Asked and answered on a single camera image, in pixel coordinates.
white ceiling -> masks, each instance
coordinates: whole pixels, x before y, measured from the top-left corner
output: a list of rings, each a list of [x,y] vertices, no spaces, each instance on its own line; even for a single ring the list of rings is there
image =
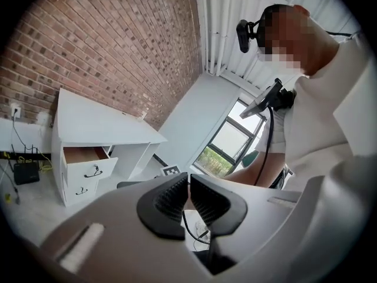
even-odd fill
[[[229,16],[225,22],[227,26],[226,39],[223,58],[221,60],[221,69],[223,71],[221,71],[220,75],[245,85],[253,95],[258,95],[269,85],[273,84],[276,77],[281,79],[286,88],[291,89],[297,76],[272,71],[268,66],[258,61],[256,58],[257,47],[255,41],[252,41],[252,46],[248,53],[242,53],[239,49],[236,35],[236,25],[240,19],[257,21],[265,7],[276,3],[300,4],[304,6],[310,11],[312,18],[327,31],[347,32],[351,34],[359,29],[358,23],[341,0],[230,0],[228,10],[226,9],[224,0],[216,0],[214,11],[211,9],[211,0],[206,0],[207,10],[205,10],[203,0],[197,0],[204,68],[208,68],[210,71],[212,61],[217,65],[223,13],[228,11]],[[207,11],[207,32],[204,20],[205,11]],[[217,18],[217,26],[215,28],[216,35],[212,37],[211,16],[214,13]],[[213,60],[211,60],[212,47],[214,48]],[[208,66],[205,66],[206,55],[208,55]]]

red brick wall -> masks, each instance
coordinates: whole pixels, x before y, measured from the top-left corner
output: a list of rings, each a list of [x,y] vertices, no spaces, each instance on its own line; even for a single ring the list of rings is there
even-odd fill
[[[200,73],[196,0],[36,0],[2,56],[0,116],[53,116],[64,87],[158,129]]]

white floor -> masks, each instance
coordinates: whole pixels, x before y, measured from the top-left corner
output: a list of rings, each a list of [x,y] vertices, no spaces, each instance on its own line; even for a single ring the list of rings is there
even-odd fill
[[[3,168],[6,168],[6,160],[1,159],[0,163]],[[134,176],[130,181],[153,179],[155,176],[161,174],[161,167],[162,165],[156,161],[156,159],[152,158],[143,172]],[[9,166],[7,166],[6,172],[13,177]],[[66,208],[58,193],[52,171],[49,171],[45,174],[39,173],[39,182],[18,186],[21,203],[17,205],[15,203],[15,192],[8,177],[4,175],[1,180],[1,176],[2,171],[0,171],[0,206],[8,223],[16,234],[23,236],[37,246],[39,246],[48,234],[60,223],[92,202],[92,200],[89,200]],[[115,190],[119,181],[120,179],[116,174],[113,174],[108,179],[100,180],[96,198],[111,190]],[[5,201],[5,194],[7,193],[11,195],[11,201],[8,203]],[[193,234],[199,236],[204,232],[204,222],[201,220],[197,211],[187,210],[186,218]],[[186,245],[192,251],[200,251],[208,247],[199,242],[195,242],[194,244],[194,239],[187,231]]]

open drawer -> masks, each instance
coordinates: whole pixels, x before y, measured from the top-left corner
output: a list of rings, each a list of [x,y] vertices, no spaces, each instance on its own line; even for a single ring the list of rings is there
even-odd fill
[[[63,175],[68,186],[109,177],[118,158],[110,158],[102,147],[64,147]]]

white wall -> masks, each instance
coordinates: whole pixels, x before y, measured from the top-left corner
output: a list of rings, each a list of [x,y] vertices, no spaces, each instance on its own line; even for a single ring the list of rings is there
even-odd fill
[[[51,152],[51,128],[17,121],[15,122],[15,127],[27,148],[31,148],[31,145],[33,145],[42,153]],[[24,145],[19,141],[13,130],[12,120],[0,119],[0,151],[12,152],[11,144],[13,144],[16,152],[24,152]]]
[[[160,145],[156,155],[189,171],[240,93],[240,87],[224,78],[202,74],[159,130],[168,142]]]

